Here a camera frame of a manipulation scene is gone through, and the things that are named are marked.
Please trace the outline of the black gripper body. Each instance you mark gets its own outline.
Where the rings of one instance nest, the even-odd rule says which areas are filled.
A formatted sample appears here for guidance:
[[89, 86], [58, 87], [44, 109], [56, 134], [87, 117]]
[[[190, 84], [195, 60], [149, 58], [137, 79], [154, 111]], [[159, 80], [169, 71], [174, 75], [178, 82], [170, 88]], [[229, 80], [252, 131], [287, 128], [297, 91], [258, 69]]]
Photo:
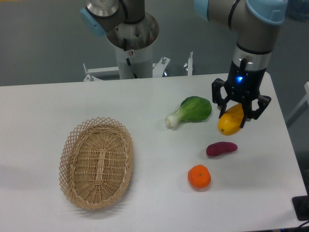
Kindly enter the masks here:
[[266, 69], [249, 71], [249, 60], [243, 58], [238, 66], [233, 61], [224, 88], [230, 100], [250, 104], [260, 95], [260, 85]]

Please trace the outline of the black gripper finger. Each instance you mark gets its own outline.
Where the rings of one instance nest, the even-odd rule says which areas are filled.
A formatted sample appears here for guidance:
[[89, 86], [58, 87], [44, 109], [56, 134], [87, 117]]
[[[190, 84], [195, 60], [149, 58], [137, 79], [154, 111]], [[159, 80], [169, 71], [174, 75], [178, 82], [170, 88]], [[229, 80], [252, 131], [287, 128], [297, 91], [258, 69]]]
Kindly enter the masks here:
[[240, 124], [240, 128], [243, 128], [245, 122], [251, 119], [257, 120], [260, 115], [265, 111], [271, 102], [271, 97], [259, 94], [257, 98], [258, 108], [256, 110], [252, 109], [252, 101], [247, 100], [245, 96], [241, 98], [241, 105], [243, 110], [243, 118]]
[[[227, 96], [225, 98], [221, 95], [221, 88], [224, 88]], [[212, 101], [217, 104], [218, 109], [220, 110], [219, 118], [226, 113], [227, 103], [232, 100], [232, 86], [228, 81], [224, 81], [220, 78], [217, 78], [211, 84], [212, 91]]]

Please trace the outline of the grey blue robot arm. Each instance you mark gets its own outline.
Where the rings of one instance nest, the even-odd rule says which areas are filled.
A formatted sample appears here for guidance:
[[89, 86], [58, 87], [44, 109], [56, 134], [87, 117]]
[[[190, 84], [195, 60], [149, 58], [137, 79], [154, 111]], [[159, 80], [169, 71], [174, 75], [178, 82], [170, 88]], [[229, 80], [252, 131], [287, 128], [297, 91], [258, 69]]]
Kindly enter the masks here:
[[[285, 0], [196, 0], [195, 12], [238, 34], [226, 81], [212, 83], [212, 100], [220, 113], [229, 101], [242, 105], [244, 124], [258, 119], [271, 98], [259, 88], [268, 66], [288, 2]], [[142, 0], [88, 0], [81, 18], [97, 36], [114, 46], [121, 79], [153, 77], [152, 45], [159, 34], [157, 20]]]

